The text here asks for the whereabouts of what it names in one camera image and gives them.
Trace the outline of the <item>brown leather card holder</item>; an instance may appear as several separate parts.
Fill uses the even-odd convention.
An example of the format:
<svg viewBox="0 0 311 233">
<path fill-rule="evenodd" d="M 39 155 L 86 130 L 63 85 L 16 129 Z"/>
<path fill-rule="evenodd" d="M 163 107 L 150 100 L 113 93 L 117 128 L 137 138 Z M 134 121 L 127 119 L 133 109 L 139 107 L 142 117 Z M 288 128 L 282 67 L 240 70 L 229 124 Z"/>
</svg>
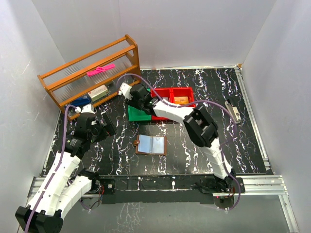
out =
<svg viewBox="0 0 311 233">
<path fill-rule="evenodd" d="M 167 155 L 166 136 L 147 136 L 139 134 L 134 141 L 136 154 L 143 155 Z"/>
</svg>

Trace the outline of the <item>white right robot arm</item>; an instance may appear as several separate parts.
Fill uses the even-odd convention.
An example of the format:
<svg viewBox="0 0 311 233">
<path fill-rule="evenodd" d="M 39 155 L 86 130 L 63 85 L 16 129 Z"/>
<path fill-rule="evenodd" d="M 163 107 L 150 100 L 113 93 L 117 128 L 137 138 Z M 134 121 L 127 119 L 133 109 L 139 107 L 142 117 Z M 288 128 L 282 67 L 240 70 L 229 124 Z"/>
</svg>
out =
<svg viewBox="0 0 311 233">
<path fill-rule="evenodd" d="M 204 154 L 212 165 L 217 191 L 226 193 L 234 187 L 234 170 L 222 153 L 218 126 L 205 106 L 188 107 L 168 102 L 160 97 L 152 97 L 151 92 L 141 83 L 134 86 L 122 83 L 119 94 L 126 98 L 128 105 L 148 115 L 182 124 L 192 143 L 205 148 Z"/>
</svg>

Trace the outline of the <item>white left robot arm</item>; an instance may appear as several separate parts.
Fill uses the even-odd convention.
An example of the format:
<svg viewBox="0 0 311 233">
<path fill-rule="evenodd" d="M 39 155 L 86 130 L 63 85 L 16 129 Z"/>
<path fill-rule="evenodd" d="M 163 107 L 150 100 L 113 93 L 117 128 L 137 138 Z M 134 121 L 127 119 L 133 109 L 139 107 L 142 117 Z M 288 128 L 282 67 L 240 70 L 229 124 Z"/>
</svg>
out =
<svg viewBox="0 0 311 233">
<path fill-rule="evenodd" d="M 94 113 L 81 113 L 73 133 L 65 133 L 62 150 L 56 154 L 48 175 L 25 207 L 18 207 L 15 217 L 26 233 L 58 233 L 64 219 L 83 194 L 100 189 L 98 173 L 83 169 L 68 184 L 70 176 L 94 143 L 116 133 L 107 114 L 99 121 Z"/>
</svg>

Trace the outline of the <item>gold card with magnetic stripe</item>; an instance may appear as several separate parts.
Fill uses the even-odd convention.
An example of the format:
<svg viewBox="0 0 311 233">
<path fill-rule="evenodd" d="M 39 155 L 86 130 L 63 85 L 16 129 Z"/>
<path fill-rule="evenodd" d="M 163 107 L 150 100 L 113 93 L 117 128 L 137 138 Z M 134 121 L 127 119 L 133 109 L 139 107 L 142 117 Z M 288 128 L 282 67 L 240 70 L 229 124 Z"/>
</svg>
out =
<svg viewBox="0 0 311 233">
<path fill-rule="evenodd" d="M 177 96 L 174 97 L 174 103 L 180 105 L 188 104 L 189 98 L 187 96 Z"/>
</svg>

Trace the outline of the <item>silver card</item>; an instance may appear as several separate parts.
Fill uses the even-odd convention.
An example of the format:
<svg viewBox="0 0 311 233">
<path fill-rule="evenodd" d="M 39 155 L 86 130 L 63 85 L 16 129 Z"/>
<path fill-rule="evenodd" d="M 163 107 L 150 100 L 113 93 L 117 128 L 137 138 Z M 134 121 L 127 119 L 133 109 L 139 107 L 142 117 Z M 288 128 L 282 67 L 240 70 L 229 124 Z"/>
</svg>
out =
<svg viewBox="0 0 311 233">
<path fill-rule="evenodd" d="M 164 154 L 165 153 L 165 137 L 154 136 L 152 138 L 151 152 L 153 154 Z"/>
</svg>

